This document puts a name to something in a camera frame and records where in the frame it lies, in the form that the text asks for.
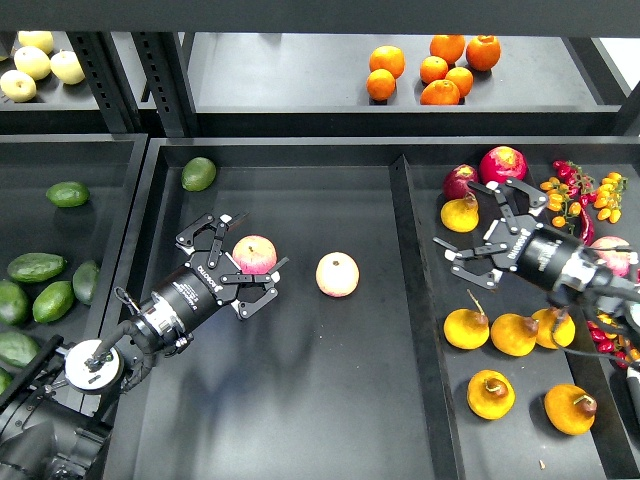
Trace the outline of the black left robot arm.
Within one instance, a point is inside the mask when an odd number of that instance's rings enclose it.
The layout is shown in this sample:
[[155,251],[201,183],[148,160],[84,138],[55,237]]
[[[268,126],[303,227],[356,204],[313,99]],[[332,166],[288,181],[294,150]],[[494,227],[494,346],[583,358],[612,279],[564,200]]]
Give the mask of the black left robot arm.
[[223,248],[243,219],[206,213],[177,234],[184,264],[144,301],[115,288],[130,316],[104,339],[73,344],[54,336],[45,344],[1,394],[2,478],[89,478],[111,436],[107,414],[159,355],[184,351],[223,307],[245,320],[277,297],[285,258],[250,274]]

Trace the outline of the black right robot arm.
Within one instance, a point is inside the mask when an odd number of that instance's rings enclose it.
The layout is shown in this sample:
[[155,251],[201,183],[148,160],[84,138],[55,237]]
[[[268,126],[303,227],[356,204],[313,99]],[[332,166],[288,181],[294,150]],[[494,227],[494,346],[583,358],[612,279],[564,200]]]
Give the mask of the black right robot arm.
[[549,203],[545,192],[513,177],[488,185],[471,181],[469,186],[493,197],[500,214],[479,246],[460,249],[433,239],[445,249],[453,275],[494,290],[509,272],[544,291],[554,307],[621,316],[625,323],[609,328],[616,334],[639,330],[639,286],[615,275],[593,248],[540,222],[538,216]]

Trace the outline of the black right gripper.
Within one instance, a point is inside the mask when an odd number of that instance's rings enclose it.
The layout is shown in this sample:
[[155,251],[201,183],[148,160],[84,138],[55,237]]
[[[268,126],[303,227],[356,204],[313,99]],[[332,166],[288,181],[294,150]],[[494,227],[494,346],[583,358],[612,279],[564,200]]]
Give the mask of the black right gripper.
[[[536,220],[548,205],[546,193],[515,177],[486,185],[469,181],[468,186],[474,193],[492,196],[501,217],[485,233],[482,246],[460,250],[442,238],[432,238],[444,248],[454,276],[495,290],[503,271],[510,271],[546,292],[562,287],[583,292],[596,277],[598,265],[579,239]],[[469,267],[477,262],[490,265],[475,273]]]

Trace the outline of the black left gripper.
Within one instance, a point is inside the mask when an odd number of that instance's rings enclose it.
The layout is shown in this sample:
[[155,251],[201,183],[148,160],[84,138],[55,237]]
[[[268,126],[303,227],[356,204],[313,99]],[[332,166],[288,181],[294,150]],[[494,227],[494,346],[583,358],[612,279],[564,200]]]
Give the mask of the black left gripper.
[[205,213],[175,236],[175,246],[190,260],[160,282],[152,298],[157,305],[167,304],[171,313],[165,316],[175,319],[180,331],[192,333],[224,306],[246,320],[278,296],[280,269],[288,257],[264,274],[245,274],[223,251],[226,234],[247,216]]

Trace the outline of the yellow pear under arm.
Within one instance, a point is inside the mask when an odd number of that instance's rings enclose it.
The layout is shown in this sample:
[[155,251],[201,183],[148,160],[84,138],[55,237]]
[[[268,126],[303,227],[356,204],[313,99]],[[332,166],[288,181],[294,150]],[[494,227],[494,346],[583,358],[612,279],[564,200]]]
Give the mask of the yellow pear under arm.
[[530,316],[505,313],[493,322],[490,337],[499,351],[523,357],[533,351],[538,329],[539,322]]

